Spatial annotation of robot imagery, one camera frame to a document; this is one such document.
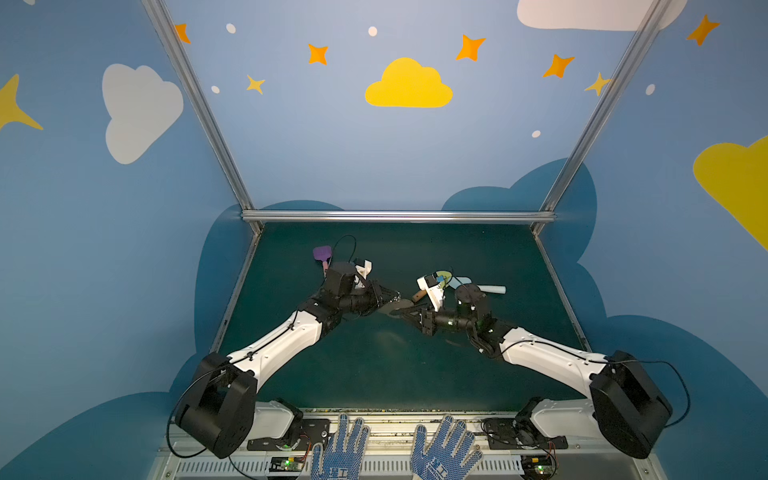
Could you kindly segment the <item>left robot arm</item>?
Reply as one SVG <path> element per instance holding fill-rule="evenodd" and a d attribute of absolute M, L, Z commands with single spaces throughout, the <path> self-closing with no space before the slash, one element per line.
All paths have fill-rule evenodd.
<path fill-rule="evenodd" d="M 399 299 L 397 291 L 368 279 L 356 263 L 331 264 L 319 289 L 285 322 L 240 350 L 204 357 L 167 425 L 177 426 L 220 459 L 254 440 L 295 445 L 303 414 L 284 401 L 259 401 L 260 389 L 281 367 L 338 326 L 344 315 L 368 316 Z"/>

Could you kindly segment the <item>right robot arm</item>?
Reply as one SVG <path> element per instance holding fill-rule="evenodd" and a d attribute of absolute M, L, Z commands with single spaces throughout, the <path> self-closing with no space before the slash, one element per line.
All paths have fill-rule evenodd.
<path fill-rule="evenodd" d="M 627 352 L 592 353 L 556 343 L 493 316 L 487 295 L 474 284 L 455 292 L 456 307 L 407 304 L 392 314 L 431 336 L 439 328 L 463 330 L 480 354 L 525 367 L 581 394 L 579 400 L 534 397 L 511 419 L 488 420 L 492 448 L 542 448 L 570 437 L 603 439 L 636 459 L 650 456 L 671 425 L 673 407 Z"/>

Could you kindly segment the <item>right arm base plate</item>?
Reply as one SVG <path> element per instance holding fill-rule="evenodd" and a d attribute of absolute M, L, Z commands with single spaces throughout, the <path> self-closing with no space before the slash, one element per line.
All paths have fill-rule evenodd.
<path fill-rule="evenodd" d="M 547 437 L 533 426 L 530 420 L 513 417 L 491 417 L 481 422 L 489 447 L 492 450 L 510 449 L 567 449 L 565 436 Z"/>

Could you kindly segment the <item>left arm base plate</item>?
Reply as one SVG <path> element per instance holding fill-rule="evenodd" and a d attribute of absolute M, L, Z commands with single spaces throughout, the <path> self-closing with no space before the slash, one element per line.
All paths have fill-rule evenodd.
<path fill-rule="evenodd" d="M 327 446 L 331 422 L 328 419 L 309 418 L 294 421 L 280 438 L 257 438 L 247 442 L 248 451 L 305 451 L 315 444 Z"/>

